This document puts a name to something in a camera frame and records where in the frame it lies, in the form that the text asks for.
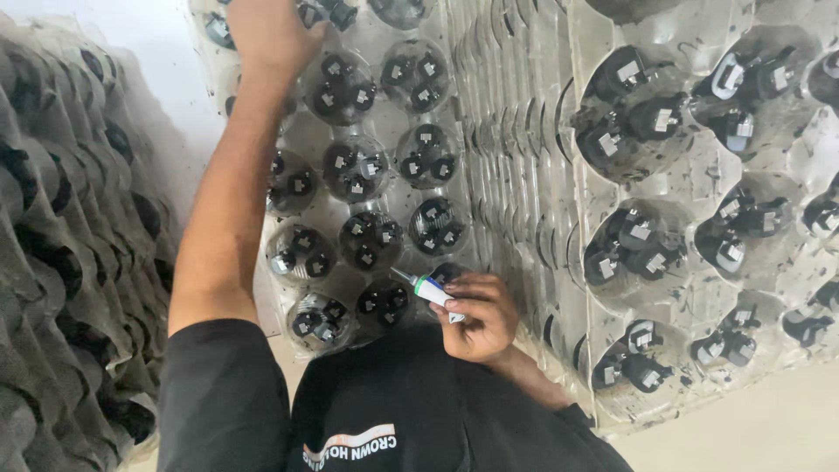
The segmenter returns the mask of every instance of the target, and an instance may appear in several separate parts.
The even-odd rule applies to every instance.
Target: wrist
[[[255,95],[269,103],[281,104],[297,77],[275,66],[242,67],[239,96]]]
[[[504,348],[504,350],[483,360],[481,364],[486,365],[490,370],[499,374],[507,372],[510,370],[510,365],[515,363],[517,351],[519,351],[519,349],[510,344]]]

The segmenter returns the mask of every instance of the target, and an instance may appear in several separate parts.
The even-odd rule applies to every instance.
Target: t-shirt sleeve
[[[169,340],[160,388],[161,471],[278,470],[289,393],[268,340],[243,320],[198,323]]]

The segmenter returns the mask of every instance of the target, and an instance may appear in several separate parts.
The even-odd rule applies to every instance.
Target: finger
[[[470,298],[456,298],[454,300],[446,301],[445,308],[450,312],[468,315],[477,320],[481,320],[488,327],[502,327],[504,323],[501,310],[498,308],[497,304],[492,302],[473,300]]]
[[[477,298],[497,302],[502,296],[502,288],[493,283],[451,283],[444,287],[446,293],[458,298]]]
[[[484,274],[481,272],[467,272],[463,274],[453,281],[453,284],[473,284],[473,283],[481,283],[481,284],[499,284],[503,285],[504,281],[501,280],[495,274]]]
[[[440,305],[437,305],[434,302],[430,302],[428,304],[428,307],[431,308],[431,311],[436,313],[438,317],[444,317],[444,316],[448,317],[449,316],[449,312],[444,307],[441,307]]]

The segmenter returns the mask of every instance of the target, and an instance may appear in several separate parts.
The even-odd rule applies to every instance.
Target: person
[[[519,315],[495,275],[445,286],[439,324],[312,361],[289,410],[253,272],[282,103],[325,26],[305,29],[294,0],[234,0],[228,21],[242,85],[178,255],[158,469],[631,470],[512,345]]]

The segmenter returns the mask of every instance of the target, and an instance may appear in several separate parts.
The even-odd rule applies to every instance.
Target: stacked plastic trays
[[[839,354],[837,6],[446,4],[478,266],[605,433]]]
[[[156,428],[174,247],[122,67],[0,27],[0,469],[114,470]]]
[[[226,5],[190,7],[229,115],[240,72]],[[476,269],[477,257],[446,9],[433,0],[297,8],[308,27],[332,27],[288,101],[258,271],[277,314],[263,313],[263,328],[309,358],[433,316],[390,267],[440,267],[444,280]]]
[[[415,311],[390,266],[494,271],[610,433],[836,357],[839,2],[758,4],[300,3],[335,28],[271,177],[275,332],[322,354]]]

